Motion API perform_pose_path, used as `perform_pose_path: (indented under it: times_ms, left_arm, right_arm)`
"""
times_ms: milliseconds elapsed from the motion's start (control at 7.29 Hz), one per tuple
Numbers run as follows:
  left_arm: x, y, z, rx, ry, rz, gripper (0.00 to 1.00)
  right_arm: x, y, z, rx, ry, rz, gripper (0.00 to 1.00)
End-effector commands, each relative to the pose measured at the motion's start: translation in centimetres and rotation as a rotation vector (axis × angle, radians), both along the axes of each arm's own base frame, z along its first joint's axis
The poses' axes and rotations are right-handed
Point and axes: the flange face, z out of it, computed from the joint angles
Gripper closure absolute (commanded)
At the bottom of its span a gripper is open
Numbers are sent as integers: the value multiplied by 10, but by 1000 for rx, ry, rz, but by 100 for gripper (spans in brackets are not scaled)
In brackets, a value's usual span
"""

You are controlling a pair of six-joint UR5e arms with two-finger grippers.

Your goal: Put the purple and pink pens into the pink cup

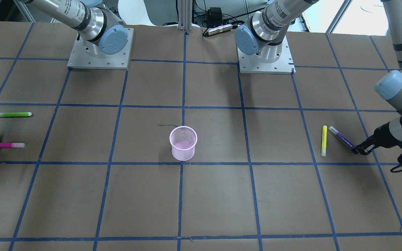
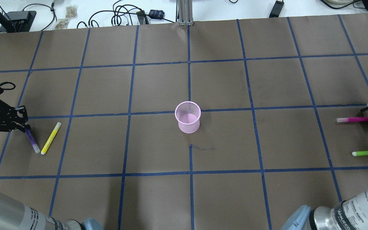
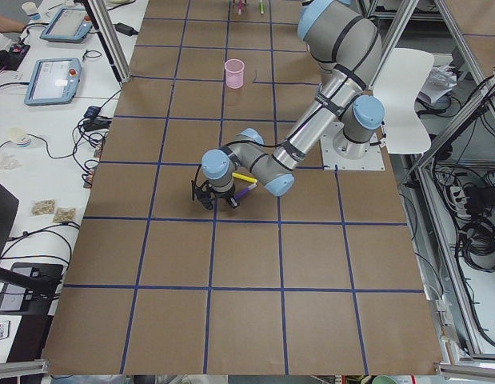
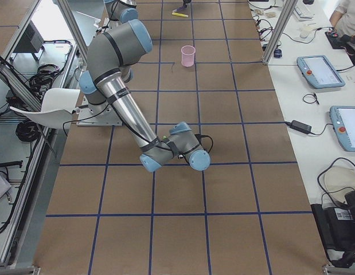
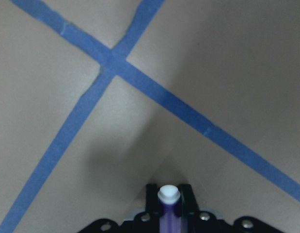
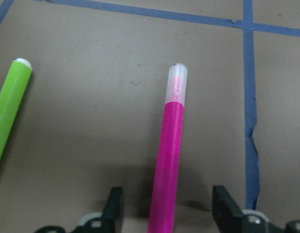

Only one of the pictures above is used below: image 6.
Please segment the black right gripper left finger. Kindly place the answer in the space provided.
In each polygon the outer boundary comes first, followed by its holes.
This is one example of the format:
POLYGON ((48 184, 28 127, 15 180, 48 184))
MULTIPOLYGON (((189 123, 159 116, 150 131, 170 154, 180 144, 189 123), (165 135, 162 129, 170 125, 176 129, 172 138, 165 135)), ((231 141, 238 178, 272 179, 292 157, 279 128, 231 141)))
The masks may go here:
POLYGON ((113 187, 102 214, 103 233, 121 233, 124 222, 124 190, 113 187))

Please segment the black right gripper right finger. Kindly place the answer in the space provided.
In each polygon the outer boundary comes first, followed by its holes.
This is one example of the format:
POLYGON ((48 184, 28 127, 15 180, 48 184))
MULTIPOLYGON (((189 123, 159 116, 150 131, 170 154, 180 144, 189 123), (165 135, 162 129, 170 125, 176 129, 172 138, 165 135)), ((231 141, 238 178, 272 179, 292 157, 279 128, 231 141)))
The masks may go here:
POLYGON ((242 232, 244 214, 222 185, 212 188, 212 216, 221 233, 242 232))

